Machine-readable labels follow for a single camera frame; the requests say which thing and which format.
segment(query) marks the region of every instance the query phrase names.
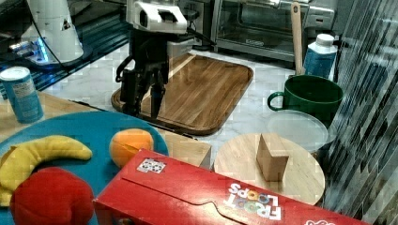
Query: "toy orange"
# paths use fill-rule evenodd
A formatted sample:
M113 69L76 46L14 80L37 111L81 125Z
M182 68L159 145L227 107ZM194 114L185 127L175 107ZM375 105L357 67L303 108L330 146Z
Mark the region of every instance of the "toy orange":
M109 152L114 163L122 168L141 148L153 150L153 138L143 129L131 128L114 135Z

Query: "toaster oven door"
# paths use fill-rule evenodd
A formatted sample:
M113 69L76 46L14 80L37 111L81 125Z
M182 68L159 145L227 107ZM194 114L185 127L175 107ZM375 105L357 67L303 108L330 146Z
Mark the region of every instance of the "toaster oven door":
M269 1L221 0L215 30L217 45L293 62L292 1L278 1L275 6L265 2ZM302 21L307 9L308 5L302 4Z

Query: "toy banana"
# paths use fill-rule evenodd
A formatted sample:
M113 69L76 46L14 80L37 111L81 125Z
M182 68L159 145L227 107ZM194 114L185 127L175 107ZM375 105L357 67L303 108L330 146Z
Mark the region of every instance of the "toy banana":
M0 160L0 200L8 199L20 183L22 183L41 162L57 158L77 158L89 160L91 150L72 138L52 135L30 142L10 146Z
M12 191L0 187L0 206L8 207L11 201Z

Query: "blue can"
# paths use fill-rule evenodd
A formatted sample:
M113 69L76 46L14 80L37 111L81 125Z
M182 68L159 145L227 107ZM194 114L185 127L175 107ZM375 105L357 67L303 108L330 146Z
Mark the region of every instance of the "blue can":
M18 122L33 123L43 116L38 92L28 68L7 68L0 72L0 82L6 89L7 97Z

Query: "plastic toy food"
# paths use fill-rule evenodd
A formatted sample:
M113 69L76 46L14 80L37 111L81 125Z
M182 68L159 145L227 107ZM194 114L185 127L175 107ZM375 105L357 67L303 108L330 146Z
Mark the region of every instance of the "plastic toy food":
M89 160L92 155L91 150L81 142L61 135L10 146L0 160L0 205L9 206L12 192L41 162L56 158Z
M50 167L34 172L14 191L10 211L16 225L87 224L94 195L81 178Z
M126 165L141 148L153 150L153 138L149 132L139 128L117 132L109 145L112 160L119 168Z

